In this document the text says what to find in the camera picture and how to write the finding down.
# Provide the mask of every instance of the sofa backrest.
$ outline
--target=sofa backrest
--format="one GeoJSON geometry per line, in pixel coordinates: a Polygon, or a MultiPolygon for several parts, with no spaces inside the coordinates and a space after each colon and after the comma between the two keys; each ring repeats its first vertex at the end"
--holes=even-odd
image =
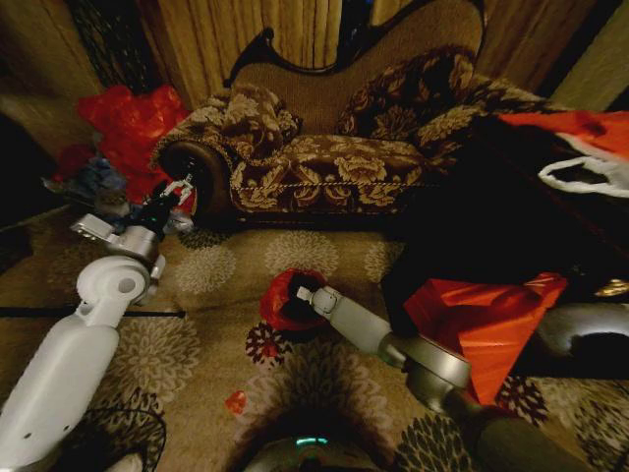
{"type": "Polygon", "coordinates": [[[288,63],[272,49],[272,32],[266,30],[243,52],[226,82],[273,90],[304,119],[303,133],[328,134],[351,94],[387,66],[445,45],[468,48],[476,57],[484,31],[480,0],[415,0],[369,31],[366,38],[373,42],[368,50],[325,69],[288,63]]]}

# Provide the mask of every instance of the white plastic bag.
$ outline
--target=white plastic bag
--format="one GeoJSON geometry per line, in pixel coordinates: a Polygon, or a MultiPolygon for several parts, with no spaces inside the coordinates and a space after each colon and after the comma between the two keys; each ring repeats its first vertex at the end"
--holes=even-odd
{"type": "Polygon", "coordinates": [[[557,133],[557,136],[563,138],[574,149],[583,152],[585,155],[547,165],[538,174],[544,183],[554,189],[574,194],[597,193],[629,199],[629,161],[627,159],[588,145],[573,135],[557,133]],[[584,169],[603,175],[607,182],[598,184],[589,184],[579,180],[568,182],[559,180],[552,175],[552,172],[574,167],[575,165],[583,165],[584,169]]]}

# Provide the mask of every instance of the floral rug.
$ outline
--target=floral rug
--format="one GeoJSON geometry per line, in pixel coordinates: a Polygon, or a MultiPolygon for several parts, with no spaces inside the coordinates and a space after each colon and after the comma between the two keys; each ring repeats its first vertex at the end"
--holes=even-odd
{"type": "MultiPolygon", "coordinates": [[[[28,224],[33,255],[0,275],[0,306],[77,303],[78,273],[103,254],[67,229],[78,216],[66,208],[28,224]]],[[[128,452],[144,471],[238,470],[291,414],[333,421],[331,431],[344,425],[386,470],[480,470],[456,426],[420,405],[401,373],[331,330],[295,339],[260,319],[259,298],[291,266],[321,271],[384,316],[378,282],[402,249],[375,232],[167,237],[161,286],[142,307],[154,316],[122,320],[118,351],[58,470],[104,470],[128,452]]],[[[0,319],[0,400],[55,321],[0,319]]],[[[508,378],[496,400],[594,470],[629,471],[629,382],[508,378]]]]}

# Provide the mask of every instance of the carved wooden trim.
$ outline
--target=carved wooden trim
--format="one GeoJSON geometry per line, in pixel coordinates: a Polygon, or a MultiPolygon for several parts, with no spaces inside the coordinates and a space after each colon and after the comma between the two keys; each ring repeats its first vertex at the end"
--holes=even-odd
{"type": "MultiPolygon", "coordinates": [[[[227,88],[230,88],[242,68],[249,64],[256,63],[273,64],[275,66],[281,67],[282,69],[309,76],[326,76],[340,72],[343,69],[349,67],[351,64],[354,63],[354,61],[359,59],[363,54],[374,47],[384,37],[385,34],[393,30],[393,28],[395,28],[409,14],[411,14],[418,8],[426,6],[432,1],[434,0],[415,0],[403,9],[401,9],[399,12],[397,12],[397,14],[386,23],[377,27],[368,26],[364,28],[363,30],[359,31],[357,37],[352,43],[352,46],[347,48],[347,50],[343,51],[342,54],[337,57],[336,62],[330,64],[329,66],[316,69],[309,69],[298,66],[280,56],[271,43],[274,37],[273,28],[263,29],[262,32],[258,34],[252,40],[252,42],[249,43],[245,50],[243,50],[240,56],[238,56],[238,59],[234,63],[234,66],[232,67],[232,70],[229,74],[229,78],[223,81],[223,85],[227,88]]],[[[479,16],[481,17],[481,25],[483,29],[481,36],[481,47],[479,48],[479,50],[481,50],[481,48],[483,47],[483,43],[485,42],[486,31],[484,1],[466,1],[473,4],[477,8],[479,16]]]]}

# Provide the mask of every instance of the robotic hand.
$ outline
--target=robotic hand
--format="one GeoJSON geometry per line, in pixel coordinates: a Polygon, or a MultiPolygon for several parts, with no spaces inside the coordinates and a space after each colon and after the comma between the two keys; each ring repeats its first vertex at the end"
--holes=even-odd
{"type": "Polygon", "coordinates": [[[585,472],[583,462],[526,421],[497,407],[483,407],[467,392],[470,364],[425,337],[402,339],[388,322],[331,287],[297,296],[360,350],[408,373],[406,385],[428,408],[461,427],[468,450],[495,472],[585,472]]]}
{"type": "Polygon", "coordinates": [[[85,414],[118,346],[116,326],[131,304],[154,293],[166,261],[158,252],[170,211],[191,191],[189,180],[159,189],[121,235],[87,214],[72,229],[104,241],[112,256],[79,275],[82,302],[48,331],[0,415],[0,471],[46,470],[57,445],[85,414]],[[181,197],[172,191],[183,187],[181,197]]]}

